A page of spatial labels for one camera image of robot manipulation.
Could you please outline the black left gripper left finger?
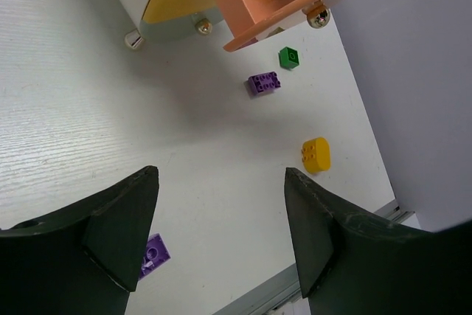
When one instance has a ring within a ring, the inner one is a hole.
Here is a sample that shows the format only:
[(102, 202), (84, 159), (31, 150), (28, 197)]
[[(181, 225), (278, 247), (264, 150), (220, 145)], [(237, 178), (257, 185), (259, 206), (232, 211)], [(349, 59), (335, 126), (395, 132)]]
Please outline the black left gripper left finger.
[(159, 193), (146, 166), (115, 185), (1, 231), (2, 314), (124, 314)]

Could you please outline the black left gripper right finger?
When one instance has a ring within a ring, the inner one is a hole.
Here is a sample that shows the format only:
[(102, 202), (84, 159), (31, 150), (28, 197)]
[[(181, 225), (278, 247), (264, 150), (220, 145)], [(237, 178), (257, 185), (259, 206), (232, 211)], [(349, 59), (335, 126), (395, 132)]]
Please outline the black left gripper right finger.
[(285, 171), (294, 256), (309, 266), (334, 251), (330, 273), (306, 299), (312, 314), (469, 314), (471, 223), (427, 232), (386, 220)]

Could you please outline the small green lego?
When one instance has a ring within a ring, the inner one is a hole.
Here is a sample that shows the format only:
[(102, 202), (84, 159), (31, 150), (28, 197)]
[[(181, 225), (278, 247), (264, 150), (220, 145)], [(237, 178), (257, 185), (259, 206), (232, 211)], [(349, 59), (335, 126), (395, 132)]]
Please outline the small green lego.
[(299, 66), (299, 56), (295, 49), (286, 46), (279, 51), (278, 55), (283, 69), (292, 70)]

